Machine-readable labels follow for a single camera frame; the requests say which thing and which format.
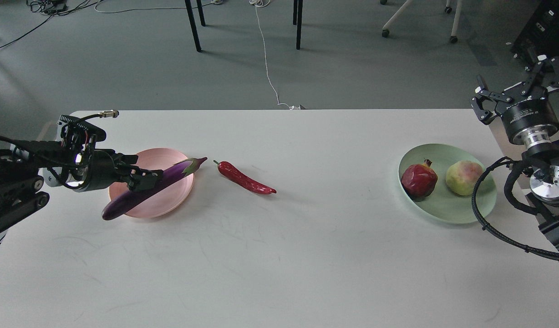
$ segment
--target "cable connector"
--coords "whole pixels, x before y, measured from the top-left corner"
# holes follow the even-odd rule
[[[101,118],[117,118],[120,114],[117,110],[104,110],[103,112],[99,112],[98,115]]]

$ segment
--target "electrical cord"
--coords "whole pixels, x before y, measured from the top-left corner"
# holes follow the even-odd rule
[[[32,31],[38,29],[39,27],[41,27],[43,24],[45,24],[45,23],[46,23],[47,21],[49,21],[49,19],[51,19],[51,18],[53,18],[53,16],[49,16],[49,17],[48,17],[47,19],[45,19],[45,21],[43,21],[41,24],[37,25],[34,29],[32,29],[32,30],[26,32],[25,34],[21,35],[20,37],[17,37],[17,39],[14,39],[14,40],[12,40],[12,41],[9,42],[9,43],[7,43],[7,44],[5,44],[5,45],[3,45],[3,46],[0,46],[0,49],[4,48],[5,46],[8,46],[8,45],[10,45],[10,44],[15,43],[16,41],[19,41],[20,39],[23,39],[23,37],[27,36],[30,32],[32,32]]]
[[[259,33],[261,33],[261,39],[263,40],[263,57],[265,59],[265,74],[267,75],[267,81],[269,81],[269,85],[271,85],[271,89],[275,92],[275,99],[277,100],[277,105],[285,105],[288,109],[295,109],[295,106],[290,106],[284,102],[280,102],[280,96],[278,95],[277,90],[275,89],[273,83],[271,83],[271,77],[269,77],[269,67],[267,65],[267,49],[265,48],[265,37],[263,36],[263,31],[261,30],[261,22],[259,21],[259,14],[257,13],[257,8],[262,8],[260,6],[255,6],[255,15],[257,17],[257,26],[259,27]]]
[[[51,175],[53,177],[55,177],[55,179],[57,180],[57,182],[59,182],[61,185],[63,185],[63,187],[71,189],[71,190],[77,190],[81,188],[81,185],[83,185],[83,183],[80,183],[78,185],[69,185],[67,184],[67,182],[63,181],[61,179],[61,177],[59,176],[59,174],[57,174],[57,171],[55,171],[53,168],[51,168],[50,166],[47,168],[47,170],[51,173]]]
[[[271,3],[271,0],[267,0],[267,3],[264,4],[263,0],[249,0],[249,4],[256,6],[256,8],[263,8],[263,7],[267,7],[267,5],[269,5]]]
[[[84,8],[88,8],[90,6],[93,6],[95,4],[97,4],[98,2],[101,2],[103,0],[99,0],[94,2],[93,4],[90,4],[91,0],[84,0],[83,2],[81,2],[81,4],[78,4],[77,6],[75,6],[75,8],[73,9],[67,9],[63,12],[59,12],[59,11],[52,11],[52,8],[55,7],[56,2],[57,1],[53,1],[53,0],[32,0],[29,2],[29,0],[25,0],[26,5],[30,8],[31,12],[38,12],[41,13],[43,15],[50,15],[50,16],[67,16],[70,13],[74,13],[78,10],[84,9]]]
[[[110,115],[110,112],[100,112],[100,113],[96,113],[96,114],[92,114],[89,116],[85,116],[84,118],[80,118],[74,122],[72,122],[72,124],[77,124],[86,120],[89,120],[91,118],[108,118],[108,117],[112,117]],[[37,153],[36,151],[34,151],[34,149],[30,149],[27,148],[25,145],[21,145],[19,143],[17,143],[15,140],[7,138],[7,137],[3,137],[0,135],[0,141],[4,141],[5,143],[11,144],[16,146],[19,149],[23,149],[29,153],[31,153],[32,155],[42,159],[42,160],[46,160],[47,162],[51,163],[51,164],[57,164],[57,165],[61,165],[61,166],[67,166],[69,168],[75,168],[75,169],[80,169],[80,168],[84,168],[87,166],[88,160],[86,160],[84,162],[84,164],[75,164],[75,163],[64,163],[52,158],[48,158],[47,156],[41,155],[39,153]]]
[[[159,8],[132,8],[132,9],[116,10],[116,11],[111,11],[111,12],[98,10],[99,4],[101,4],[102,2],[105,2],[105,1],[107,1],[107,0],[98,1],[95,4],[96,6],[94,6],[94,9],[96,9],[96,11],[99,12],[99,13],[122,13],[122,12],[131,12],[131,11],[134,11],[134,10],[186,9],[186,7],[159,7]],[[205,6],[208,6],[208,5],[215,5],[215,4],[217,4],[217,3],[211,2],[209,4],[202,5],[202,7],[205,7]]]
[[[480,222],[480,224],[482,225],[482,230],[488,231],[490,234],[492,234],[494,237],[500,239],[501,241],[505,241],[506,243],[509,243],[510,245],[513,245],[513,246],[516,246],[520,249],[523,249],[527,253],[533,253],[534,255],[538,255],[538,256],[544,257],[546,259],[559,261],[559,253],[555,253],[554,251],[546,251],[544,249],[538,249],[538,248],[535,248],[535,247],[530,247],[529,245],[519,243],[518,241],[515,241],[515,240],[511,239],[510,237],[504,235],[502,232],[500,232],[496,228],[494,228],[484,218],[484,216],[481,214],[480,210],[478,209],[478,204],[476,202],[476,195],[478,193],[478,189],[479,189],[480,185],[482,184],[482,181],[484,181],[484,179],[488,176],[488,174],[490,174],[490,172],[492,172],[495,168],[498,168],[500,166],[505,166],[505,165],[518,164],[518,162],[519,161],[512,160],[511,158],[505,156],[505,157],[500,158],[496,162],[494,162],[494,164],[490,165],[483,172],[483,174],[479,177],[475,186],[473,187],[473,193],[472,193],[473,214],[476,216],[478,222]]]

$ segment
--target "pink plate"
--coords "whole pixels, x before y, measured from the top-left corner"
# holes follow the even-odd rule
[[[148,170],[165,170],[172,164],[187,158],[183,153],[170,148],[147,149],[136,155],[138,155],[136,166]],[[191,174],[138,204],[126,212],[126,215],[133,218],[155,218],[166,214],[184,201],[193,187],[193,182],[194,174]],[[126,183],[113,183],[109,186],[109,199],[114,199],[126,190]]]

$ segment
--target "cable on floor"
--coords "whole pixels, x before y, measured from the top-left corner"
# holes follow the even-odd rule
[[[63,11],[55,9],[55,6],[57,5],[58,1],[54,1],[54,0],[31,0],[31,1],[25,0],[25,3],[30,8],[31,12],[38,12],[43,15],[67,16],[70,13],[74,13],[78,10],[82,10],[90,6],[96,5],[98,4],[98,2],[101,1],[103,0],[99,0],[90,4],[91,0],[84,0],[83,2],[81,2],[81,4],[78,4],[73,9],[66,9],[65,4],[63,4],[66,9]]]
[[[249,4],[254,5],[255,6],[255,15],[257,17],[257,27],[259,27],[259,33],[261,33],[261,39],[263,40],[263,58],[265,59],[265,74],[267,75],[267,81],[269,81],[269,85],[271,85],[271,89],[274,90],[275,92],[275,99],[277,100],[277,104],[279,105],[285,105],[288,107],[288,109],[296,109],[296,106],[290,106],[284,102],[280,102],[280,96],[278,95],[277,90],[275,89],[273,83],[271,83],[271,78],[269,77],[269,67],[267,66],[267,49],[265,48],[265,37],[263,36],[263,31],[261,30],[261,21],[259,21],[259,14],[257,13],[257,8],[263,8],[265,6],[267,6],[269,4],[269,2],[267,4],[265,4],[265,6],[258,6],[256,4],[252,4],[253,0],[249,1]]]
[[[249,0],[249,4],[256,6],[256,8],[267,7],[267,5],[269,5],[270,2],[271,0],[267,0],[267,3],[264,4],[263,0]]]
[[[41,27],[43,24],[45,24],[47,21],[49,21],[49,19],[52,19],[52,18],[53,18],[53,15],[47,17],[47,19],[45,19],[45,21],[43,21],[41,24],[37,25],[34,29],[32,29],[32,30],[26,32],[25,34],[21,35],[20,37],[17,37],[17,39],[12,40],[11,42],[5,44],[4,46],[0,46],[0,49],[4,48],[5,46],[8,46],[9,44],[15,43],[16,41],[19,41],[20,39],[23,39],[23,37],[27,36],[30,32],[32,32],[32,31],[38,29],[38,28]]]
[[[124,9],[124,10],[116,10],[116,11],[111,11],[111,12],[107,12],[107,11],[101,11],[98,9],[99,4],[101,4],[102,2],[105,2],[107,0],[100,0],[96,3],[96,6],[94,6],[94,9],[99,12],[99,13],[122,13],[122,12],[131,12],[134,10],[160,10],[160,9],[186,9],[186,7],[156,7],[156,8],[131,8],[131,9]],[[219,5],[221,3],[219,2],[210,2],[209,4],[204,4],[202,5],[202,7],[208,6],[208,5]]]

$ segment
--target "light green plate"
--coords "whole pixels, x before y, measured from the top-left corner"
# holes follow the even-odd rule
[[[471,154],[460,148],[443,145],[441,143],[429,143],[417,146],[405,154],[399,163],[399,186],[401,176],[411,164],[421,164],[425,159],[432,161],[431,168],[437,174],[437,183],[433,193],[422,201],[413,201],[403,191],[407,200],[415,205],[420,212],[435,219],[449,224],[469,224],[477,219],[472,210],[471,196],[459,196],[450,191],[446,185],[446,171],[459,160],[471,160],[486,169],[485,166]],[[488,175],[478,189],[476,197],[478,208],[483,216],[487,216],[496,204],[496,184],[491,175]]]

